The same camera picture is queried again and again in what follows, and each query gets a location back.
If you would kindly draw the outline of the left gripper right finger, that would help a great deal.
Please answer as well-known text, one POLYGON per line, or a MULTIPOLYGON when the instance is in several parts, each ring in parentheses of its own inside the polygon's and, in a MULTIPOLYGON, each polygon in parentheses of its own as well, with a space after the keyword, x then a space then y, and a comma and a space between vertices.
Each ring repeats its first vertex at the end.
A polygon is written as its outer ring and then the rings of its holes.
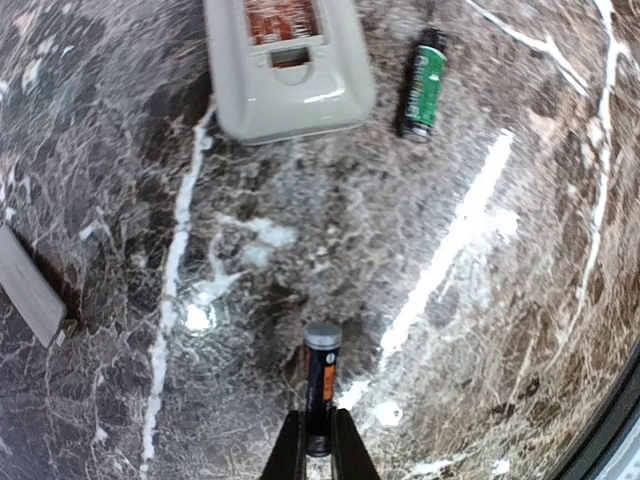
POLYGON ((332 409, 330 446, 333 479, 381 479, 351 413, 346 409, 332 409))

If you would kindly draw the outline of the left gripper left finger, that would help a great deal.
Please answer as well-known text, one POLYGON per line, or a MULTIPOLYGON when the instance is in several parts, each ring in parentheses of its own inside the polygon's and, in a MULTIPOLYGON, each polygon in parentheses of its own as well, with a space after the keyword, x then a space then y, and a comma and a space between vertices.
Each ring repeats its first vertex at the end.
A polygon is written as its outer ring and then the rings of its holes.
POLYGON ((305 419, 304 412, 287 414, 260 480, 306 479, 305 419))

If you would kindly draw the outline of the dark blue orange AAA battery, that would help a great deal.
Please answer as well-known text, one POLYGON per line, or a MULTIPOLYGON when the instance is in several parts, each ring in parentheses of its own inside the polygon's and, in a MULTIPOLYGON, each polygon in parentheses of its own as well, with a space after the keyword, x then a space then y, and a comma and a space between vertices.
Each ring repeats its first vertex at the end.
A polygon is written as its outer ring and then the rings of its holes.
POLYGON ((339 327, 314 323, 305 328, 307 454, 321 458, 330 454, 331 411, 337 358, 342 341, 339 327))

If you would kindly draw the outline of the grey battery compartment cover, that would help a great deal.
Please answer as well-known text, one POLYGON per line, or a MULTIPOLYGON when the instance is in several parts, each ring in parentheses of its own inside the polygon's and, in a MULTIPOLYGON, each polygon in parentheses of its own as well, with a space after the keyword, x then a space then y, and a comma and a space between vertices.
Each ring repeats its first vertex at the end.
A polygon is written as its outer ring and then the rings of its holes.
POLYGON ((1 287, 40 343, 50 347, 66 306, 7 225, 1 227, 1 287))

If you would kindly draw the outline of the white universal remote control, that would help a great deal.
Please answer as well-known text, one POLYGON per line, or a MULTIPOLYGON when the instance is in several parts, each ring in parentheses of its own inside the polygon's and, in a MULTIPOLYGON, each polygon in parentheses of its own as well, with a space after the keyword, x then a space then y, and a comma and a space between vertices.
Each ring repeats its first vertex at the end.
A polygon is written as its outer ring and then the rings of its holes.
POLYGON ((206 1, 221 129, 246 145, 353 128, 375 104, 352 1, 206 1))

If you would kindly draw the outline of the green AAA battery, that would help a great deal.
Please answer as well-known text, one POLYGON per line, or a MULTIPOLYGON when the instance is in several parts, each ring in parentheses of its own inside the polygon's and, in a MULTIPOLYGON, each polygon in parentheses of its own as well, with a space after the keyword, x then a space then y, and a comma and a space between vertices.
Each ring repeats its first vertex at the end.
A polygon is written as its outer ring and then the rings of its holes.
POLYGON ((400 137, 420 143, 429 140, 436 123, 447 44, 447 35, 435 28, 424 30, 416 42, 400 102, 400 137))

